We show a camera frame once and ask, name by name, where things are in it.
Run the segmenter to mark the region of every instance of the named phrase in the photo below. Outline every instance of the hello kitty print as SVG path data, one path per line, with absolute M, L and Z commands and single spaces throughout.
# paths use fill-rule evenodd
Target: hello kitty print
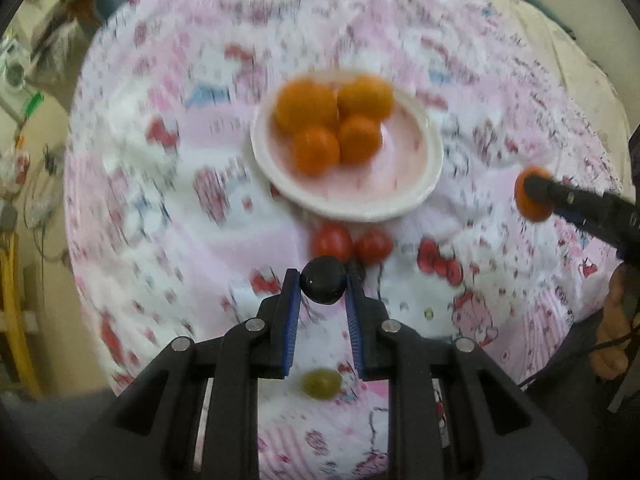
M 206 340 L 254 316 L 309 260 L 318 219 L 264 179 L 248 137 L 266 92 L 324 68 L 415 95 L 444 140 L 432 195 L 385 223 L 394 249 L 366 269 L 367 295 L 392 317 L 426 337 L 471 338 L 521 381 L 602 307 L 614 251 L 561 218 L 527 222 L 513 184 L 529 164 L 588 189 L 619 182 L 584 115 L 490 2 L 131 0 L 86 56 L 65 165 L 76 283 L 115 391 L 174 337 Z M 341 377 L 331 402 L 300 391 L 316 368 Z M 344 304 L 303 298 L 291 374 L 258 388 L 261 475 L 366 478 L 386 468 L 387 438 L 388 384 L 354 371 Z

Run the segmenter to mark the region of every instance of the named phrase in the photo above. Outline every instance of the person's hand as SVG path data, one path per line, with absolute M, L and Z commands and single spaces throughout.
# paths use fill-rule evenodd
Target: person's hand
M 602 322 L 596 332 L 598 344 L 607 343 L 627 335 L 631 330 L 629 320 L 622 311 L 622 299 L 625 294 L 625 266 L 620 265 L 611 276 L 609 281 L 609 293 L 604 302 L 602 311 Z M 637 326 L 640 319 L 634 320 Z M 629 345 L 627 339 L 620 345 L 612 346 L 592 352 L 590 354 L 591 367 L 593 371 L 604 379 L 615 379 L 626 372 L 629 361 L 626 358 L 625 348 Z

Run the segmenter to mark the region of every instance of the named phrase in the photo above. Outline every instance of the red cherry tomato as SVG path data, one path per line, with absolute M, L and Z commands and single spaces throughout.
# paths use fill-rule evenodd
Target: red cherry tomato
M 394 250 L 394 241 L 379 227 L 369 229 L 356 242 L 356 254 L 366 266 L 375 265 L 386 260 Z
M 341 262 L 353 258 L 353 240 L 346 227 L 327 222 L 311 240 L 313 256 L 334 256 Z

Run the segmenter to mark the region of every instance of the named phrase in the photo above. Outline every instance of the red bow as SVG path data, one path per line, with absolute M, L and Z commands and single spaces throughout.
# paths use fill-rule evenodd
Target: red bow
M 255 294 L 266 292 L 267 294 L 277 294 L 280 292 L 280 282 L 273 276 L 272 278 L 265 278 L 259 272 L 253 274 L 249 281 Z
M 165 151 L 175 149 L 178 146 L 179 138 L 178 134 L 168 132 L 160 119 L 154 119 L 146 131 L 147 142 L 156 142 L 160 144 Z
M 433 240 L 422 240 L 418 249 L 418 268 L 425 274 L 434 272 L 445 278 L 449 285 L 462 283 L 462 266 L 455 259 L 441 256 L 438 245 Z

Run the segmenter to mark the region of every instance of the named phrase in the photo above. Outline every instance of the cherry tomato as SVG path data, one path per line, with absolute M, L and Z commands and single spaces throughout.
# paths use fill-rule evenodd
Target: cherry tomato
M 356 254 L 366 266 L 375 265 L 386 260 L 394 250 L 394 241 L 379 227 L 369 229 L 356 242 Z
M 346 227 L 327 222 L 311 240 L 314 256 L 334 256 L 341 262 L 353 257 L 353 240 Z
M 554 212 L 553 205 L 536 202 L 531 199 L 524 190 L 524 181 L 528 176 L 537 175 L 544 178 L 551 178 L 552 175 L 545 168 L 537 166 L 529 166 L 526 168 L 516 180 L 514 186 L 514 195 L 518 211 L 524 218 L 530 222 L 544 222 Z

